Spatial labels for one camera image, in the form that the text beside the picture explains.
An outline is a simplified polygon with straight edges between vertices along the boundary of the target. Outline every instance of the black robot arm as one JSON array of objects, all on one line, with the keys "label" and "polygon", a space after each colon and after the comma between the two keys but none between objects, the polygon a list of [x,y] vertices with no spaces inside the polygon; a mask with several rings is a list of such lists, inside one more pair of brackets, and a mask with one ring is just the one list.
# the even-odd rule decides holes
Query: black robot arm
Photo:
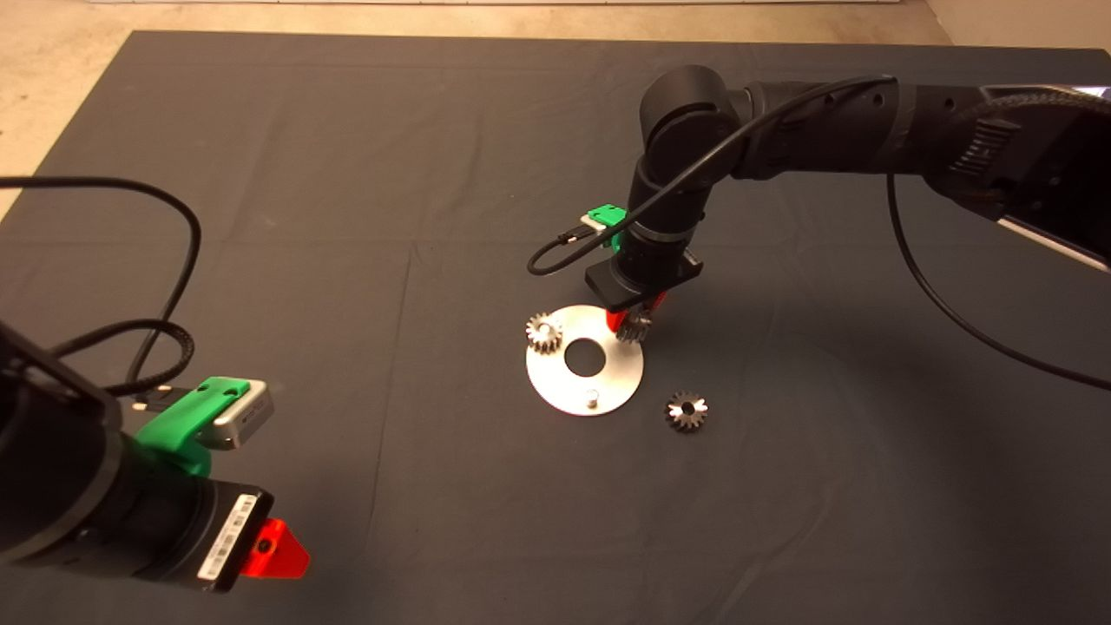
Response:
[{"label": "black robot arm", "polygon": [[[641,101],[635,209],[745,123],[815,88],[757,82],[730,91],[689,65]],[[873,82],[814,98],[755,128],[658,199],[587,269],[612,310],[649,302],[701,271],[688,251],[713,185],[785,171],[918,174],[960,205],[1107,270],[1111,258],[1111,101],[1050,85]]]}]

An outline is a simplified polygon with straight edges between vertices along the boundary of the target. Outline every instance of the circular metal plate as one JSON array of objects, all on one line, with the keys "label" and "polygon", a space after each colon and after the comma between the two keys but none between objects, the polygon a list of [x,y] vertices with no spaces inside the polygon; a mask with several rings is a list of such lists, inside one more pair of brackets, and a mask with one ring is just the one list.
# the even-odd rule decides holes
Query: circular metal plate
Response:
[{"label": "circular metal plate", "polygon": [[[622,343],[605,324],[605,310],[597,305],[568,305],[551,315],[563,329],[563,341],[556,352],[539,354],[526,347],[524,365],[533,389],[556,409],[580,417],[604,415],[620,409],[637,393],[644,374],[640,345]],[[598,375],[582,377],[563,360],[567,346],[584,339],[605,354],[605,365]]]}]

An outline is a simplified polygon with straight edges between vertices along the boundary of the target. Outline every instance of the black tablecloth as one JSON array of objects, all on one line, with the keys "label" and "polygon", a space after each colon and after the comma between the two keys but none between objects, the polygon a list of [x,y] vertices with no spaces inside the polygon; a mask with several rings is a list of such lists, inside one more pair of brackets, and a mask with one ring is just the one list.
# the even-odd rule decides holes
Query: black tablecloth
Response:
[{"label": "black tablecloth", "polygon": [[[272,385],[277,414],[213,475],[273,492],[312,568],[222,597],[2,568],[0,622],[1111,621],[1111,396],[942,317],[879,179],[720,184],[705,271],[661,309],[632,401],[583,420],[532,391],[524,321],[592,296],[585,263],[524,260],[625,200],[640,95],[691,62],[733,87],[1111,83],[1097,51],[136,33],[41,172],[138,178],[200,213],[182,382]],[[902,195],[970,320],[1111,376],[1111,280],[919,181]],[[0,315],[43,345],[152,316],[183,240],[143,198],[26,193]],[[72,363],[117,382],[136,343]],[[663,422],[679,390],[711,405],[697,435]]]}]

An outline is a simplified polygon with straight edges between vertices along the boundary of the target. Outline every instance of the table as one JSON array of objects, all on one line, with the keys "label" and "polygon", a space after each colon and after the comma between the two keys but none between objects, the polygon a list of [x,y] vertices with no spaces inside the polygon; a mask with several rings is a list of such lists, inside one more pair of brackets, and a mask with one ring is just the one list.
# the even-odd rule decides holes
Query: table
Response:
[{"label": "table", "polygon": [[[591,295],[585,262],[524,260],[624,201],[640,95],[690,62],[733,87],[1111,83],[1102,51],[138,32],[40,172],[199,212],[182,383],[271,384],[277,414],[213,476],[274,493],[312,567],[223,597],[2,568],[0,621],[1108,622],[1111,397],[942,317],[879,179],[720,184],[705,271],[661,309],[632,401],[582,420],[529,386],[524,321]],[[1104,275],[919,181],[902,202],[970,320],[1111,375]],[[153,315],[182,249],[147,199],[26,193],[0,224],[0,316],[50,345]],[[133,339],[71,363],[116,382]],[[711,405],[694,436],[663,422],[683,389]]]}]

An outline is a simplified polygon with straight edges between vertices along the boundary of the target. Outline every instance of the beige floor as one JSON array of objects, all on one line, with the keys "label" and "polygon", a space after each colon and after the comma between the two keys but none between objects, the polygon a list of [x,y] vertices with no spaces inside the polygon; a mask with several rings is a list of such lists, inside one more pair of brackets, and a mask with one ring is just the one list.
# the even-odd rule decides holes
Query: beige floor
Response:
[{"label": "beige floor", "polygon": [[[924,0],[858,6],[400,7],[0,0],[0,172],[30,173],[137,29],[948,44]],[[0,216],[13,194],[0,194]]]}]

